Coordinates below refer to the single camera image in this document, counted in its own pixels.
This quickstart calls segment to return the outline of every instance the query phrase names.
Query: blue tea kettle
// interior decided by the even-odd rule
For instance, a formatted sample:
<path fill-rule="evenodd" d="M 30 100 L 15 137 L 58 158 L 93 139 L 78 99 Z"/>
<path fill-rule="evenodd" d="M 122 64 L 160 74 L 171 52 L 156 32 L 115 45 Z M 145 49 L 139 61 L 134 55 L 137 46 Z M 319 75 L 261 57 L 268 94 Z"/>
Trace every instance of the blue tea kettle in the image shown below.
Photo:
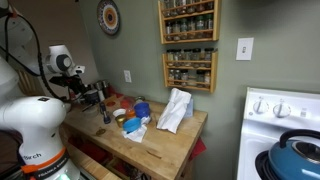
<path fill-rule="evenodd" d="M 268 152 L 272 170 L 281 180 L 320 179 L 320 148 L 312 143 L 289 140 L 295 136 L 320 140 L 320 132 L 313 130 L 297 129 L 283 133 Z"/>

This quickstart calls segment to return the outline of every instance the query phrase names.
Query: kettle handle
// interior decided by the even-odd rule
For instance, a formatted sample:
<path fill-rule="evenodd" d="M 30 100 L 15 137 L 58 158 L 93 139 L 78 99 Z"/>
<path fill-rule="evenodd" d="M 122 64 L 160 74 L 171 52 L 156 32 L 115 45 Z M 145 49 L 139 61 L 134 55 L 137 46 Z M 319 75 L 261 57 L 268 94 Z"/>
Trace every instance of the kettle handle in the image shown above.
<path fill-rule="evenodd" d="M 294 136 L 308 136 L 320 139 L 320 132 L 309 129 L 295 129 L 287 131 L 283 133 L 280 137 L 280 148 L 285 148 L 287 140 Z"/>

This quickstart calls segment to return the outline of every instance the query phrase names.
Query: stove knob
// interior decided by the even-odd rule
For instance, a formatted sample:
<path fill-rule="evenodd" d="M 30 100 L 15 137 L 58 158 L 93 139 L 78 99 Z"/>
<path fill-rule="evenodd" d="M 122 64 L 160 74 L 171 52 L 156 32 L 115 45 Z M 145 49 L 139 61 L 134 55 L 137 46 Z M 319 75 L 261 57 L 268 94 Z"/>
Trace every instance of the stove knob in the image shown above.
<path fill-rule="evenodd" d="M 266 103 L 265 101 L 259 101 L 256 102 L 253 105 L 253 110 L 257 113 L 257 114 L 263 114 L 265 112 L 267 112 L 269 110 L 269 105 L 268 103 Z"/>
<path fill-rule="evenodd" d="M 273 108 L 273 113 L 278 117 L 278 118 L 284 118 L 290 115 L 291 109 L 289 105 L 287 104 L 278 104 Z"/>

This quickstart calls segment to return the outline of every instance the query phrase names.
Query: white stove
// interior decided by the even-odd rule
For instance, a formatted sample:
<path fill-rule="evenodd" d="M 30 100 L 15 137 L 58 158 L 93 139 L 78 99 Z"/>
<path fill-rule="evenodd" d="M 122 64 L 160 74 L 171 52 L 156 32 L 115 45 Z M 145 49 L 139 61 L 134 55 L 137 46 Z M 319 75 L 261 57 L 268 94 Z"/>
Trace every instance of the white stove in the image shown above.
<path fill-rule="evenodd" d="M 260 180 L 255 158 L 291 129 L 320 131 L 320 94 L 248 88 L 241 130 L 238 180 Z M 294 138 L 312 142 L 319 140 Z"/>

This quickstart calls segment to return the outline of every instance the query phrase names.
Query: electrical outlet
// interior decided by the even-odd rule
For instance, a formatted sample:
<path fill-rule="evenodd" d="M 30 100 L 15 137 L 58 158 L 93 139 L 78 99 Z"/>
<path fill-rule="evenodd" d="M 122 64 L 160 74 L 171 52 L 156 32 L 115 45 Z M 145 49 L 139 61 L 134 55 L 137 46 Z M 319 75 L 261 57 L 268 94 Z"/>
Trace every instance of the electrical outlet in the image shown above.
<path fill-rule="evenodd" d="M 236 60 L 251 60 L 253 38 L 239 38 Z"/>
<path fill-rule="evenodd" d="M 123 72 L 124 72 L 124 80 L 126 82 L 132 83 L 130 71 L 129 70 L 124 70 Z"/>

